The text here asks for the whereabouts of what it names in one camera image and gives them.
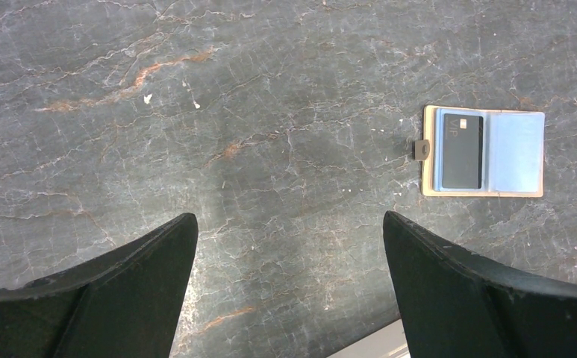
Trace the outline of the black credit card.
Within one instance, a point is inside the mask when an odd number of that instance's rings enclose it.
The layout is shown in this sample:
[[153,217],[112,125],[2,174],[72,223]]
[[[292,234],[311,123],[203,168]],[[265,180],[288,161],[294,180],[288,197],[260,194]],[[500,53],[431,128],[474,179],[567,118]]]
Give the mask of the black credit card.
[[446,189],[480,189],[483,118],[446,113],[443,120],[440,185]]

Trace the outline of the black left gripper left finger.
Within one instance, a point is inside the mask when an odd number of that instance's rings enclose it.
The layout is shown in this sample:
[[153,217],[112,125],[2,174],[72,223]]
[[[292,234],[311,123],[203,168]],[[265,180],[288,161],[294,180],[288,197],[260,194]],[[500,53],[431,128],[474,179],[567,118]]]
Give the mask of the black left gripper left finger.
[[199,235],[192,213],[67,270],[0,289],[0,357],[167,357]]

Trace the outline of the beige leather card holder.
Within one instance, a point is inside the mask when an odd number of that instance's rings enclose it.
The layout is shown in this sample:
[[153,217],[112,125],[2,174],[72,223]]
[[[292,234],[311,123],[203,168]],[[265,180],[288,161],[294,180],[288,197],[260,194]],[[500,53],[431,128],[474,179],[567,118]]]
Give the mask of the beige leather card holder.
[[[446,189],[440,185],[443,117],[446,113],[484,120],[480,189]],[[540,198],[543,195],[545,115],[536,111],[484,110],[426,105],[422,139],[414,158],[422,164],[421,192],[432,197]]]

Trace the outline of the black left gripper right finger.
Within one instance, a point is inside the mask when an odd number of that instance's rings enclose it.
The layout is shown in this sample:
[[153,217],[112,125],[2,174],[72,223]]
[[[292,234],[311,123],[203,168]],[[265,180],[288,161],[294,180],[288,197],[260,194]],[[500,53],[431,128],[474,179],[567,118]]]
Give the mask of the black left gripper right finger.
[[577,284],[531,274],[388,211],[383,240],[413,357],[577,357]]

